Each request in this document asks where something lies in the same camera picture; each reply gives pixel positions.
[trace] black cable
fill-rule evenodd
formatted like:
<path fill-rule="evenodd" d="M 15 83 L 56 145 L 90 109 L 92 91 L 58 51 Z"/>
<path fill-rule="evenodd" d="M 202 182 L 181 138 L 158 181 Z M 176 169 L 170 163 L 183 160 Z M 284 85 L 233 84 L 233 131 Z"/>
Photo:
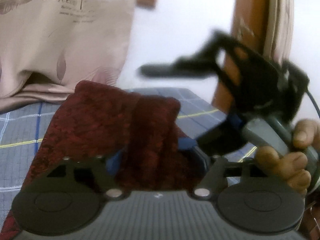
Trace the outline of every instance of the black cable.
<path fill-rule="evenodd" d="M 310 98 L 313 106 L 315 107 L 316 111 L 317 111 L 317 114 L 320 118 L 320 109 L 319 109 L 319 106 L 317 105 L 317 102 L 315 101 L 314 97 L 311 95 L 310 91 L 307 89 L 307 95 L 308 97 Z"/>

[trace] white wall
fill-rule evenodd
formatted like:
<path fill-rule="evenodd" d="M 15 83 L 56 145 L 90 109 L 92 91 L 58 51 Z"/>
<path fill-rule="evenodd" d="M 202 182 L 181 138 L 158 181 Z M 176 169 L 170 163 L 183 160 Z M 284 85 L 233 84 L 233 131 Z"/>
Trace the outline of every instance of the white wall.
<path fill-rule="evenodd" d="M 117 85 L 122 89 L 185 87 L 211 102 L 215 77 L 205 80 L 145 80 L 145 63 L 172 62 L 196 52 L 214 29 L 230 32 L 235 0 L 158 0 L 154 10 L 136 8 L 130 47 Z"/>
<path fill-rule="evenodd" d="M 310 78 L 309 90 L 320 106 L 320 0 L 294 0 L 293 38 L 289 59 Z M 319 119 L 307 96 L 296 120 Z"/>

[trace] metal bolt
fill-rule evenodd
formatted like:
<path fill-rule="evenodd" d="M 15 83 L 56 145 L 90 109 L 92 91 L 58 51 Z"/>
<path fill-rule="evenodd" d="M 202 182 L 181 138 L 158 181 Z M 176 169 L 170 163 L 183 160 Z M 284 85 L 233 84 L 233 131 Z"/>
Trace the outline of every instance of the metal bolt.
<path fill-rule="evenodd" d="M 210 190 L 206 188 L 197 188 L 194 193 L 198 197 L 207 197 L 210 195 Z"/>
<path fill-rule="evenodd" d="M 106 195 L 108 197 L 111 197 L 111 198 L 117 198 L 117 197 L 120 197 L 122 195 L 122 191 L 120 189 L 117 189 L 117 188 L 112 188 L 112 189 L 109 189 L 106 192 Z"/>

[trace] plaid bed sheet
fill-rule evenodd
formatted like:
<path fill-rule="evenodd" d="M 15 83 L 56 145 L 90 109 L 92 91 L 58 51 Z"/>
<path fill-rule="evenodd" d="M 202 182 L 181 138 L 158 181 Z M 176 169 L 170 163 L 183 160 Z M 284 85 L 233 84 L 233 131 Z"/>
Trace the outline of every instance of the plaid bed sheet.
<path fill-rule="evenodd" d="M 218 125 L 226 117 L 188 89 L 146 88 L 127 91 L 178 99 L 181 110 L 176 123 L 191 138 Z M 0 228 L 59 106 L 37 103 L 0 115 Z M 255 149 L 252 144 L 247 144 L 226 157 L 229 161 L 241 162 L 244 157 L 253 156 Z M 237 178 L 229 179 L 229 184 L 237 182 Z"/>

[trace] circular pad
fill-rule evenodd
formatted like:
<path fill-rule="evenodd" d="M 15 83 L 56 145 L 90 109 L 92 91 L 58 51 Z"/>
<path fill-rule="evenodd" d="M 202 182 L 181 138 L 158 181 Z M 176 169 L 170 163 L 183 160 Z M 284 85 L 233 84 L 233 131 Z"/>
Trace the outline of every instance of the circular pad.
<path fill-rule="evenodd" d="M 22 190 L 12 202 L 22 229 L 42 236 L 63 235 L 83 227 L 98 213 L 100 199 L 90 188 L 63 180 L 42 182 Z"/>
<path fill-rule="evenodd" d="M 248 178 L 218 197 L 222 216 L 240 229 L 272 234 L 292 229 L 304 212 L 302 197 L 278 178 Z"/>

